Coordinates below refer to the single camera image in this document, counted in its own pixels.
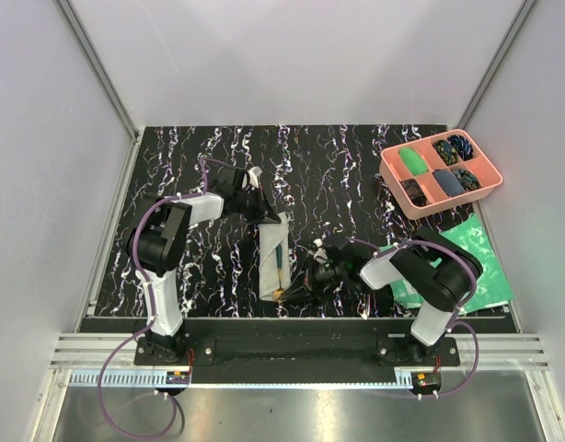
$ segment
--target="black patterned sponge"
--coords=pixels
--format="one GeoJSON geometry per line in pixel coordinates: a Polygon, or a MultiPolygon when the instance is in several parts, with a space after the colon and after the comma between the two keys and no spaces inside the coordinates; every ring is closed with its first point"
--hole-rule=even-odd
{"type": "Polygon", "coordinates": [[[463,158],[463,161],[468,161],[473,157],[473,145],[464,136],[449,136],[448,143],[455,147],[458,156],[463,158]]]}
{"type": "Polygon", "coordinates": [[[475,191],[476,189],[481,188],[481,185],[477,177],[468,170],[454,169],[452,173],[455,174],[455,177],[458,180],[458,182],[460,182],[463,185],[463,187],[465,188],[465,192],[472,192],[475,191]]]}
{"type": "Polygon", "coordinates": [[[456,164],[456,149],[450,143],[445,140],[438,140],[433,145],[433,148],[436,149],[436,152],[446,166],[456,164]]]}
{"type": "Polygon", "coordinates": [[[423,193],[420,184],[418,184],[418,182],[415,181],[413,178],[402,181],[401,186],[405,190],[405,193],[408,195],[413,205],[417,205],[418,207],[423,207],[424,205],[428,205],[428,199],[426,198],[426,195],[423,193]]]}

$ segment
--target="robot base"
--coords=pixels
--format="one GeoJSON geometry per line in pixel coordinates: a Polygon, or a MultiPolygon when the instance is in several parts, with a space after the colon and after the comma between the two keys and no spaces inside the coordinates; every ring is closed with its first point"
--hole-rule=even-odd
{"type": "Polygon", "coordinates": [[[442,338],[433,347],[426,347],[411,336],[378,338],[376,359],[380,366],[460,366],[455,338],[442,338]]]}
{"type": "Polygon", "coordinates": [[[184,323],[174,336],[162,336],[148,331],[137,341],[133,364],[136,366],[187,366],[190,351],[195,366],[213,364],[215,339],[199,335],[189,338],[184,323]]]}

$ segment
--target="blue sponge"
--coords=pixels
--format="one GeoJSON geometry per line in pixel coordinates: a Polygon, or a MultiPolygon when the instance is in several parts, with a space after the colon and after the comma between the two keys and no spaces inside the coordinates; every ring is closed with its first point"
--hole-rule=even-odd
{"type": "Polygon", "coordinates": [[[436,178],[444,193],[450,197],[462,195],[465,192],[465,188],[448,169],[436,170],[433,177],[436,178]]]}

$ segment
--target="black bracket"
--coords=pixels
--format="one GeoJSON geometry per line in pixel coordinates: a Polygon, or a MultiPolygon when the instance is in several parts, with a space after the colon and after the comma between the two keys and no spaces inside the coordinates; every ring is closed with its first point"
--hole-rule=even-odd
{"type": "Polygon", "coordinates": [[[136,366],[177,366],[187,365],[189,356],[187,352],[194,355],[193,364],[195,366],[211,366],[213,364],[215,354],[215,338],[210,335],[195,335],[188,338],[183,336],[183,340],[179,345],[183,347],[178,351],[181,356],[175,356],[174,353],[154,345],[150,340],[143,336],[137,341],[137,349],[135,350],[135,358],[133,364],[136,366]]]}
{"type": "Polygon", "coordinates": [[[412,339],[403,337],[382,337],[376,340],[376,360],[380,366],[460,366],[460,356],[455,338],[442,338],[423,354],[412,347],[412,339]]]}

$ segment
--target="metal floor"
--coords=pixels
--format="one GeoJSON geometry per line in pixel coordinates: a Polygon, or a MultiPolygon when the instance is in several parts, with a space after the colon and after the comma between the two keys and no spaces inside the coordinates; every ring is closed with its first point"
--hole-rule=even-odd
{"type": "MultiPolygon", "coordinates": [[[[444,373],[443,390],[462,381],[444,373]]],[[[141,389],[105,389],[110,413],[141,389]]],[[[396,400],[363,390],[201,390],[178,396],[178,417],[162,440],[173,441],[544,441],[528,383],[519,372],[478,372],[465,390],[438,401],[396,400]]],[[[171,415],[168,403],[145,398],[115,416],[128,431],[150,435],[171,415]]],[[[130,440],[102,421],[94,388],[68,389],[54,440],[130,440]]]]}

